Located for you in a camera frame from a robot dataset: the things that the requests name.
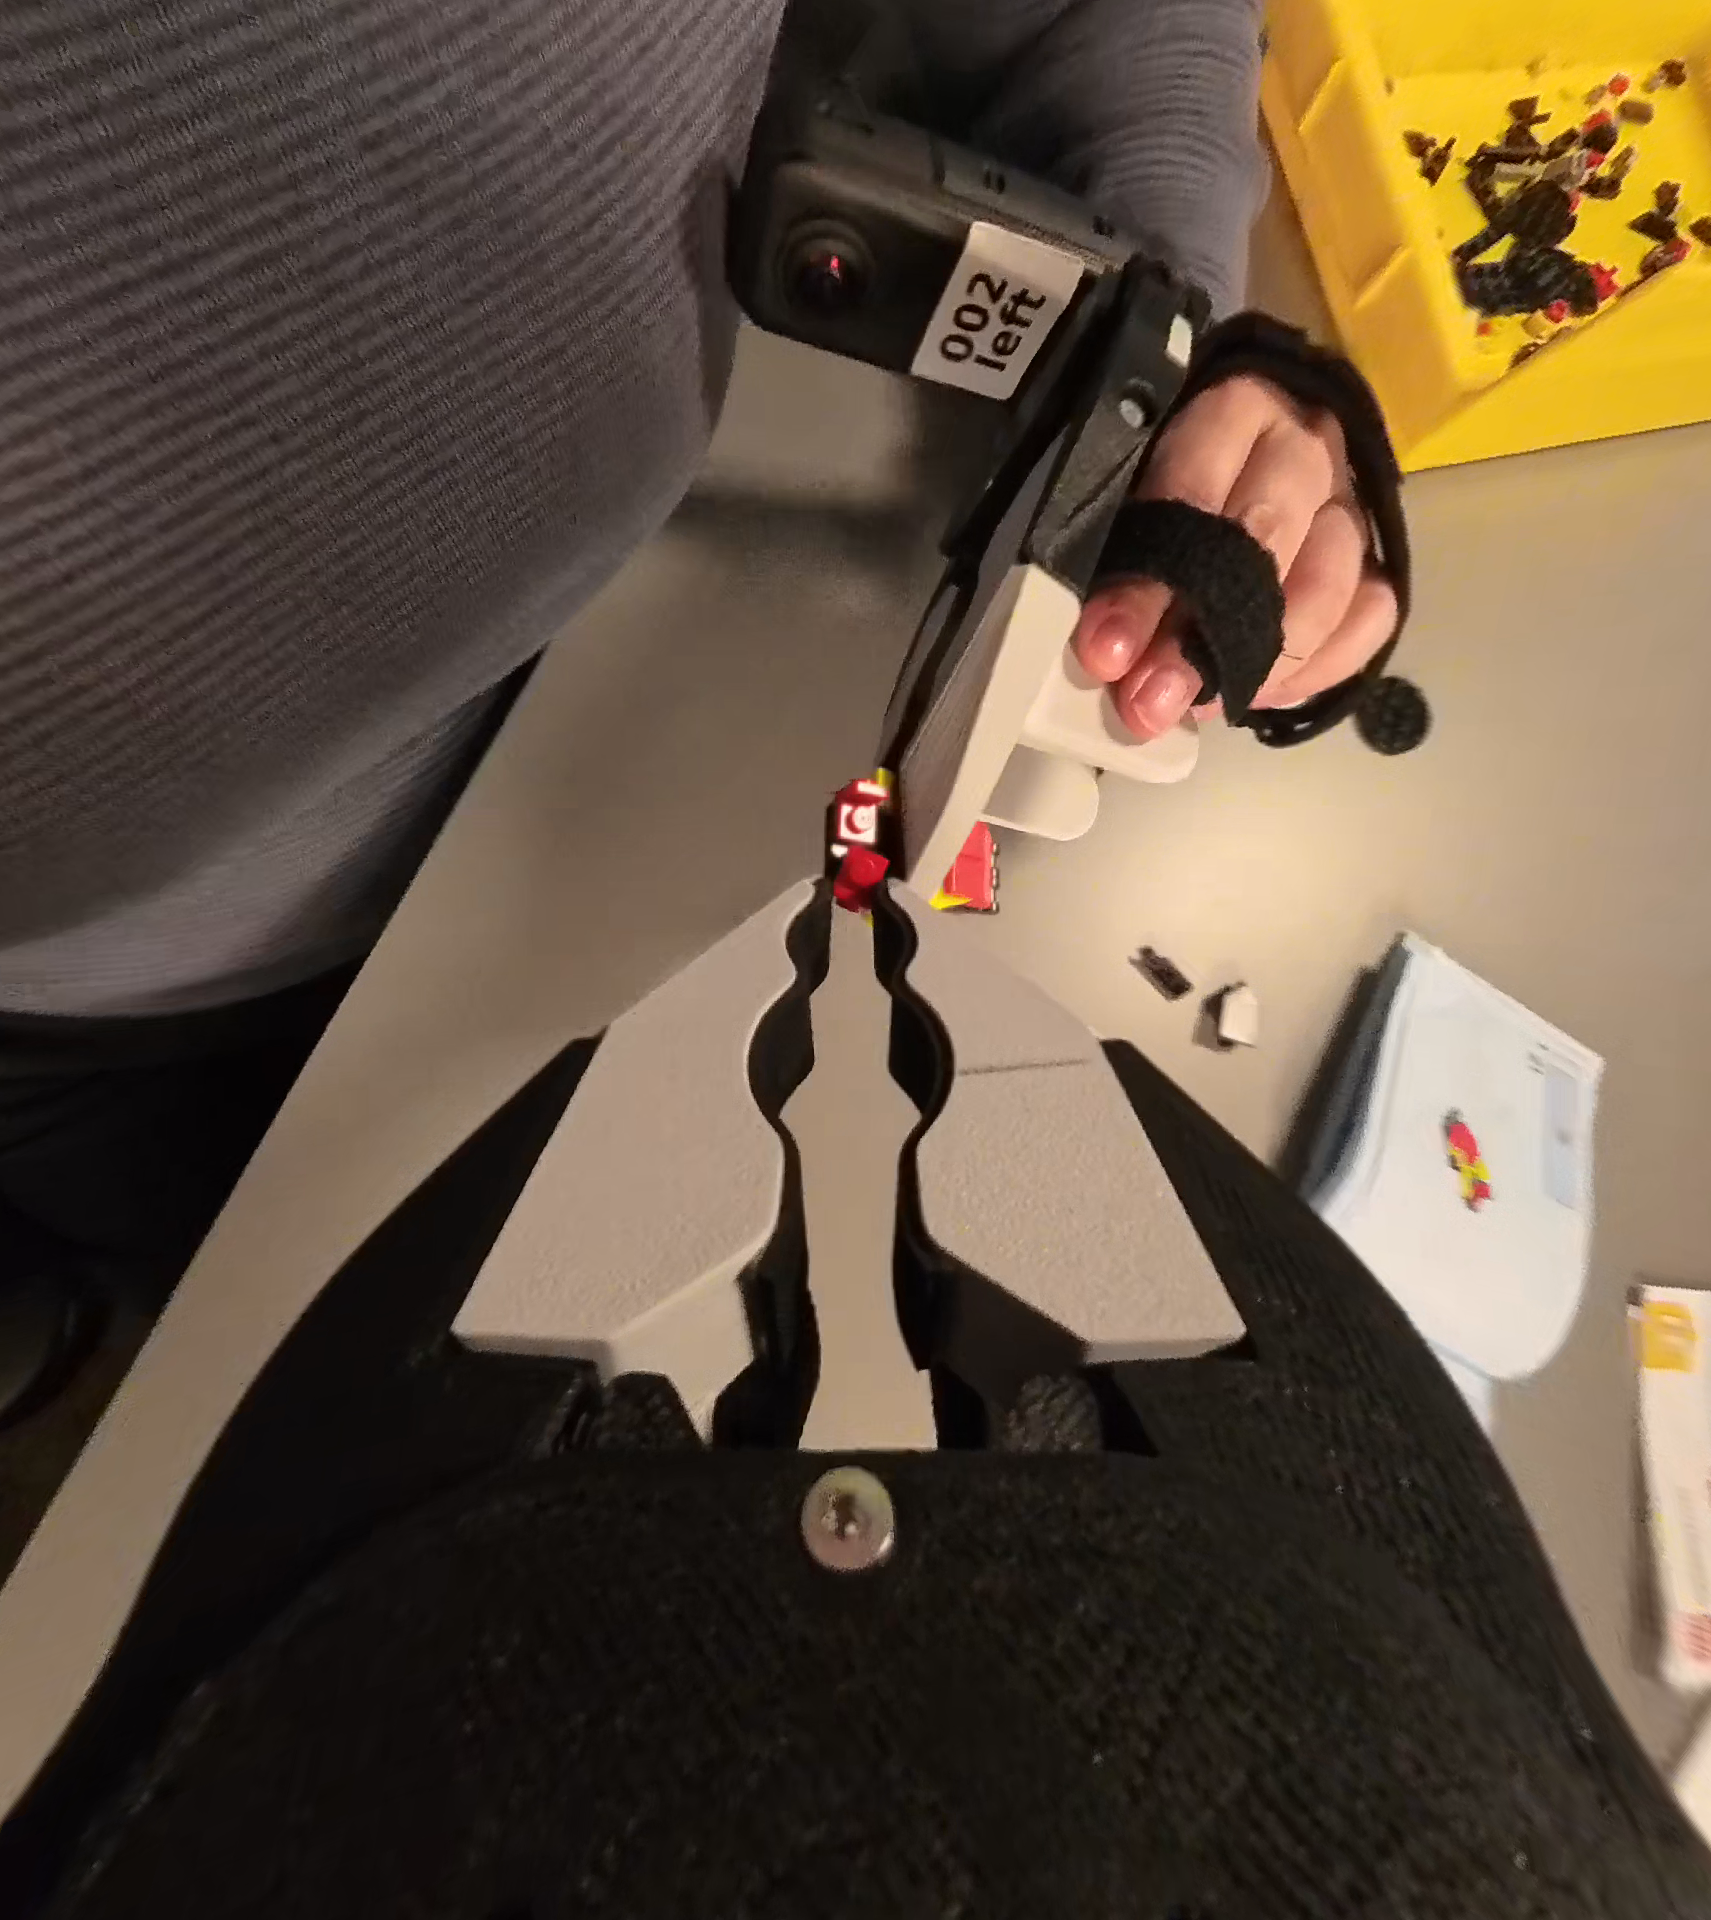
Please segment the open instruction booklet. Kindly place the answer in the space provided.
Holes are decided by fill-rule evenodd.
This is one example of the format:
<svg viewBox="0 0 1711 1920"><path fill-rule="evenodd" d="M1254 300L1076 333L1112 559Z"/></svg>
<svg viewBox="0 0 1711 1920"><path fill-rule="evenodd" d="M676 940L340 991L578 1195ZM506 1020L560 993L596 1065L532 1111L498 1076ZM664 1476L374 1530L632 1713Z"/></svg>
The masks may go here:
<svg viewBox="0 0 1711 1920"><path fill-rule="evenodd" d="M1412 930L1358 1001L1300 1193L1464 1389L1528 1379L1588 1281L1604 1057Z"/></svg>

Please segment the small red yellow lego assembly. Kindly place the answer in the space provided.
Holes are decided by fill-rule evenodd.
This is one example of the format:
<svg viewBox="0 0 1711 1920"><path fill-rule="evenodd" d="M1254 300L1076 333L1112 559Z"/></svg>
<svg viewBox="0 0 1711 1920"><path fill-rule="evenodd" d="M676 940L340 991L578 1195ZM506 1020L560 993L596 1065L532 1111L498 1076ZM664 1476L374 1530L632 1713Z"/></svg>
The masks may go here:
<svg viewBox="0 0 1711 1920"><path fill-rule="evenodd" d="M868 916L900 853L896 775L874 768L846 780L826 810L824 871L836 905Z"/></svg>

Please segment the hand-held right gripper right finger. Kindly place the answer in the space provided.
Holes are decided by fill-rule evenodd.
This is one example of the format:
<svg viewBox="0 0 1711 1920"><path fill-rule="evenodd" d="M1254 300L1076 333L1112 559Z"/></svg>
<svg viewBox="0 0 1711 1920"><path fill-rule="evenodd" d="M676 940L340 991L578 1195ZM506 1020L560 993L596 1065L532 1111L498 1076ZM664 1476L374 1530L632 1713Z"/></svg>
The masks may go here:
<svg viewBox="0 0 1711 1920"><path fill-rule="evenodd" d="M1246 1323L1104 1043L894 882L874 916L916 1105L894 1281L920 1361L1166 1361Z"/></svg>

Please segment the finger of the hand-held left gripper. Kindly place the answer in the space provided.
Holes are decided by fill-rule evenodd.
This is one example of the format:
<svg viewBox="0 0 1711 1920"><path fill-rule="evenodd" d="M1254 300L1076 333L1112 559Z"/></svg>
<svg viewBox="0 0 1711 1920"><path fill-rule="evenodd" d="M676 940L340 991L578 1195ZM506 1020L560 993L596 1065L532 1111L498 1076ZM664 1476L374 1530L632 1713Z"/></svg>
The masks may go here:
<svg viewBox="0 0 1711 1920"><path fill-rule="evenodd" d="M1076 591L1034 562L970 601L940 589L918 655L934 690L896 699L880 755L902 886L938 886L980 821L1054 842L1084 836L1084 765L1026 744L1038 696L1062 680L1080 612Z"/></svg>

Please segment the person's dark pants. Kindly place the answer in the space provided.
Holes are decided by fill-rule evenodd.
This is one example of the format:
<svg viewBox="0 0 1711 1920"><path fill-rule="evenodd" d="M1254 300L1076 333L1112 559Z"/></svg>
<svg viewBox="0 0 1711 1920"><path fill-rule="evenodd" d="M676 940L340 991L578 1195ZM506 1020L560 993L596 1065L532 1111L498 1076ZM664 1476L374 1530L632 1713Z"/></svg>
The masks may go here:
<svg viewBox="0 0 1711 1920"><path fill-rule="evenodd" d="M532 673L0 662L0 1423L166 1290Z"/></svg>

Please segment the person's grey sweater torso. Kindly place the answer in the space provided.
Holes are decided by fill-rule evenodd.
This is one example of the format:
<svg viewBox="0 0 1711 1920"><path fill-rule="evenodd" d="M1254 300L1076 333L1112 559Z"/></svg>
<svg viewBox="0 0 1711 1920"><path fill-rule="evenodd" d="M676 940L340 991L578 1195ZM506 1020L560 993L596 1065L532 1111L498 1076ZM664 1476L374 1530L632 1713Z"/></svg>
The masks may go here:
<svg viewBox="0 0 1711 1920"><path fill-rule="evenodd" d="M780 3L0 3L0 1013L368 949L722 404Z"/></svg>

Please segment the person's left hand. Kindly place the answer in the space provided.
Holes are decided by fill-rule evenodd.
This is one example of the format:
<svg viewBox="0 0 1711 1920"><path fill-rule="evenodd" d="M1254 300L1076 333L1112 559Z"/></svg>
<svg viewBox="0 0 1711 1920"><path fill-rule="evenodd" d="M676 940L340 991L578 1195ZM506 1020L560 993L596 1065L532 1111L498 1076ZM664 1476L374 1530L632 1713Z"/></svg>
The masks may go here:
<svg viewBox="0 0 1711 1920"><path fill-rule="evenodd" d="M1194 398L1160 434L1138 492L1236 521L1272 555L1284 640L1256 707L1302 707L1366 668L1396 634L1342 425L1256 375ZM1184 653L1188 612L1156 579L1120 577L1084 603L1074 649L1120 725L1156 740L1212 705Z"/></svg>

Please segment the pile of lego pieces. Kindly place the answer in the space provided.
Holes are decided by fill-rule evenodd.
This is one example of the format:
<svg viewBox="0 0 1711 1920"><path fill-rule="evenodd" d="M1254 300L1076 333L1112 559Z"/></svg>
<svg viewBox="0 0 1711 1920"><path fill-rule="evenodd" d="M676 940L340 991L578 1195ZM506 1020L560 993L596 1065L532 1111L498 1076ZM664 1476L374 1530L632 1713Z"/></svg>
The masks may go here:
<svg viewBox="0 0 1711 1920"><path fill-rule="evenodd" d="M1711 264L1711 155L1684 110L1702 62L1666 57L1414 124L1446 278L1488 372L1518 372L1650 283Z"/></svg>

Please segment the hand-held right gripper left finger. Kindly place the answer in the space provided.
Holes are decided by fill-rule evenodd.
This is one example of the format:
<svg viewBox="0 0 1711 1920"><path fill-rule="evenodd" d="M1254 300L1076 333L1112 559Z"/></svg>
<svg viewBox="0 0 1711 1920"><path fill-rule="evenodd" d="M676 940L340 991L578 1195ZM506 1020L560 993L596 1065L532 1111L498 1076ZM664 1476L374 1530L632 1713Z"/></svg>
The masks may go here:
<svg viewBox="0 0 1711 1920"><path fill-rule="evenodd" d="M750 1271L790 1185L784 1110L816 1063L816 880L780 891L616 1018L452 1334L578 1361L750 1361Z"/></svg>

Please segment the yellow plastic bin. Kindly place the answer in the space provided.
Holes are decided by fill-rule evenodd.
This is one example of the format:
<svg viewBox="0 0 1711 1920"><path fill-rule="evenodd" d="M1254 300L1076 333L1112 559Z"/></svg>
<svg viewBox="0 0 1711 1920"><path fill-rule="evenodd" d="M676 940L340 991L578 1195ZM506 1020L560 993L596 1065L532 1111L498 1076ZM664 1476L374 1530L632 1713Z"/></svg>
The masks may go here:
<svg viewBox="0 0 1711 1920"><path fill-rule="evenodd" d="M1666 57L1706 70L1711 2L1278 2L1262 110L1320 292L1408 471L1711 419L1711 262L1682 267L1516 372L1488 372L1400 145L1478 107Z"/></svg>

